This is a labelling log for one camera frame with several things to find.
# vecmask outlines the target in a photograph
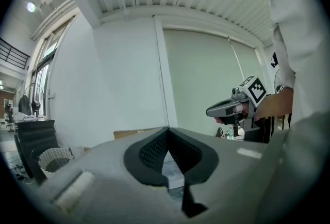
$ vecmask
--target window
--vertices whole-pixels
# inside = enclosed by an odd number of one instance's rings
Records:
[[[35,80],[35,85],[34,85],[34,94],[33,98],[35,101],[40,102],[40,110],[39,114],[44,115],[45,114],[45,95],[44,93],[47,90],[47,79],[48,79],[48,68],[49,68],[49,63],[46,64],[45,66],[39,68],[37,71],[37,77]]]
[[[30,100],[40,103],[39,115],[46,116],[46,92],[50,68],[56,49],[61,43],[65,32],[68,30],[73,18],[62,24],[50,36],[48,36],[39,50],[37,60],[32,72],[30,87]]]

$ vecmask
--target floor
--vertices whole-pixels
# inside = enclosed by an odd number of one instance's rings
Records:
[[[15,132],[8,132],[5,125],[0,126],[0,152],[5,163],[7,163],[8,168],[14,179],[16,179],[23,186],[29,186],[29,188],[35,189],[38,187],[37,182],[34,179],[21,179],[18,180],[17,174],[23,172],[24,168],[20,160],[16,143],[14,141]]]

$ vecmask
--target window frame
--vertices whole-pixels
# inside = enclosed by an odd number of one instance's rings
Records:
[[[46,98],[47,98],[47,86],[48,86],[48,78],[49,78],[49,73],[50,73],[50,69],[52,66],[52,62],[56,53],[56,50],[58,48],[58,46],[61,44],[62,40],[63,40],[63,36],[65,35],[65,33],[67,32],[68,28],[70,27],[73,19],[75,18],[75,16],[71,17],[70,19],[68,19],[67,21],[65,21],[64,23],[62,23],[56,30],[54,30],[47,38],[44,39],[39,52],[38,52],[38,56],[34,65],[34,68],[32,70],[32,75],[31,75],[31,80],[30,80],[30,90],[29,90],[29,98],[30,101],[33,102],[35,100],[35,93],[36,93],[36,87],[40,88],[38,85],[36,85],[36,78],[38,76],[38,72],[42,70],[43,67],[45,67],[46,65],[48,65],[48,69],[47,69],[47,73],[46,73],[46,79],[45,79],[45,85],[44,87],[41,89],[43,90],[44,93],[44,97],[43,97],[43,116],[46,116],[47,113],[47,102],[46,102]],[[61,33],[56,46],[54,48],[54,50],[49,53],[48,55],[46,55],[45,57],[41,58],[41,56],[45,53],[45,51],[47,50],[49,44],[51,43],[54,34],[58,31],[61,30],[64,27],[63,32]]]

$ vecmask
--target black railing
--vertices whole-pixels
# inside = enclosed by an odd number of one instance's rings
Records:
[[[30,56],[11,46],[0,38],[0,58],[12,65],[25,70],[27,60]]]

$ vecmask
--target wicker basket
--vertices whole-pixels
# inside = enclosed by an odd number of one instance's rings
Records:
[[[56,170],[72,160],[72,154],[66,148],[51,148],[39,156],[39,166],[45,176],[50,178]]]

